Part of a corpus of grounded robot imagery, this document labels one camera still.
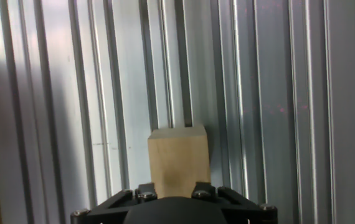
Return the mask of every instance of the screw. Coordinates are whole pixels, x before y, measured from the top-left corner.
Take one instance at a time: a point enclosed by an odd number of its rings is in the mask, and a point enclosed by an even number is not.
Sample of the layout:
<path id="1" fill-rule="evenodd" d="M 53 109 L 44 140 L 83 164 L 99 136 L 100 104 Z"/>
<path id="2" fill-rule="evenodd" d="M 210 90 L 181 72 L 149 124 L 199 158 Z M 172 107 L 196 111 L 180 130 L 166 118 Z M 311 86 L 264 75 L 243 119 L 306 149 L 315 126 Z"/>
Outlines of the screw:
<path id="1" fill-rule="evenodd" d="M 139 194 L 138 198 L 143 198 L 143 199 L 149 199 L 149 198 L 155 198 L 156 194 L 152 192 L 143 192 Z"/>
<path id="2" fill-rule="evenodd" d="M 260 205 L 260 208 L 264 211 L 270 211 L 270 210 L 274 210 L 276 209 L 276 206 L 273 206 L 273 205 L 268 205 L 268 204 L 261 204 Z"/>
<path id="3" fill-rule="evenodd" d="M 78 217 L 78 216 L 81 216 L 81 215 L 85 215 L 85 214 L 87 214 L 89 212 L 90 212 L 90 209 L 84 208 L 84 209 L 79 209 L 79 210 L 74 211 L 73 215 Z"/>
<path id="4" fill-rule="evenodd" d="M 207 198 L 210 197 L 211 194 L 205 190 L 197 190 L 193 193 L 193 196 L 195 196 L 196 198 Z"/>

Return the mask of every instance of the metal panel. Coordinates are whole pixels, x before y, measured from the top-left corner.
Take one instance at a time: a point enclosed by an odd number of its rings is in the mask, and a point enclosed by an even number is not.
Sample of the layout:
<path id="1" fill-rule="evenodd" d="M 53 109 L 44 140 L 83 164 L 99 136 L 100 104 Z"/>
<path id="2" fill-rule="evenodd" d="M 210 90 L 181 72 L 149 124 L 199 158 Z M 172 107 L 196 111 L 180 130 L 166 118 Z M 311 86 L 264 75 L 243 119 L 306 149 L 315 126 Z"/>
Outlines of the metal panel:
<path id="1" fill-rule="evenodd" d="M 254 202 L 265 203 L 254 16 L 253 1 L 234 1 L 245 196 Z"/>
<path id="2" fill-rule="evenodd" d="M 183 0 L 192 124 L 203 124 L 208 134 L 211 180 L 230 185 L 228 162 L 222 156 L 212 42 L 211 2 Z"/>
<path id="3" fill-rule="evenodd" d="M 148 0 L 147 5 L 158 128 L 169 128 L 171 121 L 169 118 L 169 97 L 166 89 L 168 79 L 164 52 L 163 14 L 158 0 Z"/>
<path id="4" fill-rule="evenodd" d="M 39 145 L 36 130 L 36 117 L 34 113 L 34 99 L 31 81 L 31 70 L 28 55 L 26 55 L 27 39 L 25 33 L 24 12 L 20 11 L 19 1 L 9 1 L 11 37 L 14 52 L 14 62 L 16 64 L 16 78 L 19 91 L 19 101 L 21 106 L 22 129 L 24 142 L 27 149 L 27 169 L 32 200 L 33 221 L 45 223 L 45 197 L 42 181 L 41 162 L 39 155 Z"/>
<path id="5" fill-rule="evenodd" d="M 219 1 L 220 44 L 222 46 L 227 145 L 229 149 L 230 187 L 244 193 L 243 154 L 241 150 L 233 1 Z"/>
<path id="6" fill-rule="evenodd" d="M 331 223 L 331 181 L 323 0 L 306 0 L 311 170 L 314 222 Z"/>
<path id="7" fill-rule="evenodd" d="M 355 1 L 0 1 L 4 223 L 149 182 L 151 130 L 198 124 L 214 185 L 355 223 Z"/>
<path id="8" fill-rule="evenodd" d="M 82 62 L 83 69 L 85 70 L 85 84 L 87 89 L 87 104 L 88 115 L 90 120 L 90 134 L 92 140 L 92 154 L 93 154 L 93 172 L 95 176 L 95 188 L 96 188 L 96 201 L 100 203 L 107 199 L 108 190 L 106 184 L 106 167 L 104 156 L 104 141 L 102 130 L 102 119 L 100 115 L 100 102 L 98 92 L 98 72 L 95 65 L 95 54 L 93 51 L 96 47 L 93 47 L 92 37 L 94 35 L 93 19 L 91 18 L 88 1 L 77 1 L 76 5 L 77 17 L 79 22 L 80 41 L 82 48 Z"/>
<path id="9" fill-rule="evenodd" d="M 22 136 L 16 127 L 20 125 L 16 121 L 15 103 L 18 93 L 12 94 L 15 86 L 11 85 L 12 70 L 9 70 L 12 42 L 10 28 L 7 33 L 8 21 L 5 21 L 8 15 L 4 13 L 7 9 L 2 10 L 1 7 L 4 7 L 4 4 L 0 4 L 0 209 L 4 224 L 28 223 L 32 214 L 27 211 L 29 204 L 24 193 L 23 178 L 23 169 L 27 167 L 22 166 L 20 154 L 25 150 L 22 145 L 24 139 L 18 138 L 18 135 Z"/>
<path id="10" fill-rule="evenodd" d="M 333 223 L 355 223 L 355 1 L 324 9 Z"/>
<path id="11" fill-rule="evenodd" d="M 288 1 L 255 2 L 266 202 L 298 223 Z"/>
<path id="12" fill-rule="evenodd" d="M 305 2 L 289 0 L 289 4 L 299 222 L 310 224 L 314 223 L 314 216 L 312 209 L 311 129 L 306 64 Z"/>
<path id="13" fill-rule="evenodd" d="M 115 114 L 115 102 L 113 82 L 111 79 L 111 64 L 108 40 L 107 40 L 107 28 L 106 17 L 104 10 L 104 3 L 102 1 L 93 1 L 93 26 L 95 35 L 93 40 L 95 42 L 95 55 L 98 57 L 98 90 L 101 97 L 100 108 L 102 115 L 103 125 L 103 140 L 104 140 L 104 153 L 107 157 L 105 161 L 106 165 L 106 183 L 108 184 L 108 197 L 112 194 L 116 194 L 122 188 L 121 186 L 121 172 L 120 172 L 120 155 L 118 134 L 116 128 L 116 114 Z"/>
<path id="14" fill-rule="evenodd" d="M 164 31 L 166 71 L 173 127 L 184 127 L 181 70 L 179 61 L 178 30 L 174 1 L 160 1 Z"/>
<path id="15" fill-rule="evenodd" d="M 130 188 L 150 182 L 146 69 L 138 1 L 113 1 Z"/>
<path id="16" fill-rule="evenodd" d="M 55 163 L 59 163 L 56 172 L 60 172 L 64 206 L 61 210 L 67 223 L 70 211 L 90 206 L 77 71 L 70 16 L 66 13 L 68 2 L 44 1 L 42 10 L 50 74 L 50 83 L 47 83 L 50 86 L 46 88 L 51 90 L 52 96 L 53 122 L 57 130 L 58 160 Z"/>

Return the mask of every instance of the ribbed aluminum surface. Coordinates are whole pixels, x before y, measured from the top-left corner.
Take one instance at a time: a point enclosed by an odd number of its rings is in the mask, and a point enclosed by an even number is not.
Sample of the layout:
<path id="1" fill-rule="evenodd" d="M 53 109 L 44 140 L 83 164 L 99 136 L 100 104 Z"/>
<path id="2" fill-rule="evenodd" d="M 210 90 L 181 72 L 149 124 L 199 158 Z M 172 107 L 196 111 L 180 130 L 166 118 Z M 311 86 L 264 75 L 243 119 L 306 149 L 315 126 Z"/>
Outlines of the ribbed aluminum surface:
<path id="1" fill-rule="evenodd" d="M 214 185 L 355 223 L 355 1 L 0 1 L 4 224 L 151 181 L 151 130 L 198 124 Z"/>

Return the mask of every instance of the wooden block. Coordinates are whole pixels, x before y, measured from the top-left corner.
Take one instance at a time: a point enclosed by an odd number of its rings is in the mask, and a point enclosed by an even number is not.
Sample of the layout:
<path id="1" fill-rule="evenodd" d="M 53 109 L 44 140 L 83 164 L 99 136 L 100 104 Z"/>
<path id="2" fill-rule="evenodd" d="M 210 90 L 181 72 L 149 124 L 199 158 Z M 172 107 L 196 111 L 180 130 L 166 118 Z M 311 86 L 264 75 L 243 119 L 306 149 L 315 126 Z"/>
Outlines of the wooden block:
<path id="1" fill-rule="evenodd" d="M 148 151 L 158 198 L 191 197 L 196 182 L 211 182 L 203 126 L 155 130 L 148 139 Z"/>

